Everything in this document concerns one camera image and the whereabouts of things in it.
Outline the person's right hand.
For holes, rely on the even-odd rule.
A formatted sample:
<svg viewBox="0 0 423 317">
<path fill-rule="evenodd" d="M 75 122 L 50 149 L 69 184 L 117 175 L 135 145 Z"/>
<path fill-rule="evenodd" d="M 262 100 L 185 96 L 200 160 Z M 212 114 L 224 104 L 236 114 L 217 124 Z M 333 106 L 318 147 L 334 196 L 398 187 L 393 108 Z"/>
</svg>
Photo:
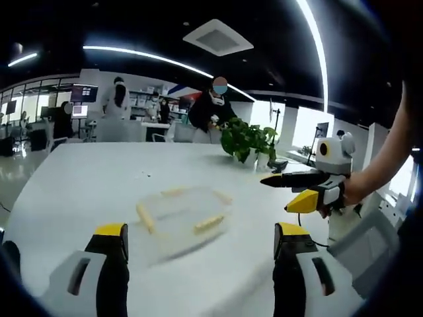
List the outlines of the person's right hand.
<svg viewBox="0 0 423 317">
<path fill-rule="evenodd" d="M 365 172 L 352 173 L 343 184 L 345 206 L 356 205 L 368 195 Z"/>
</svg>

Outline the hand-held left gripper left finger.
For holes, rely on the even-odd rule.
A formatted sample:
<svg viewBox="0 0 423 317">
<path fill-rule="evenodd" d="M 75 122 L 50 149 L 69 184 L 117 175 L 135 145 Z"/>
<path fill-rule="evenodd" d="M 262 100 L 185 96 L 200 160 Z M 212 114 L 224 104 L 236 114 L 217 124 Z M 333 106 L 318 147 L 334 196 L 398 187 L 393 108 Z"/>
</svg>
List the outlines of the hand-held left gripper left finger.
<svg viewBox="0 0 423 317">
<path fill-rule="evenodd" d="M 38 299 L 51 316 L 127 316 L 128 261 L 128 225 L 99 226 L 52 271 Z"/>
</svg>

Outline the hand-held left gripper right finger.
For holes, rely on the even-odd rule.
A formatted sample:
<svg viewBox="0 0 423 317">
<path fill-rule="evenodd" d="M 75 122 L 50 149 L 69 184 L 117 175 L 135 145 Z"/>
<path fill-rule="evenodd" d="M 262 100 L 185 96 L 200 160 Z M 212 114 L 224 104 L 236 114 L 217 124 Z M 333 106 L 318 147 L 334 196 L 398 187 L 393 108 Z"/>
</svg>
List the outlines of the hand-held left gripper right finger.
<svg viewBox="0 0 423 317">
<path fill-rule="evenodd" d="M 274 229 L 274 316 L 352 316 L 363 302 L 350 272 L 303 227 Z"/>
</svg>

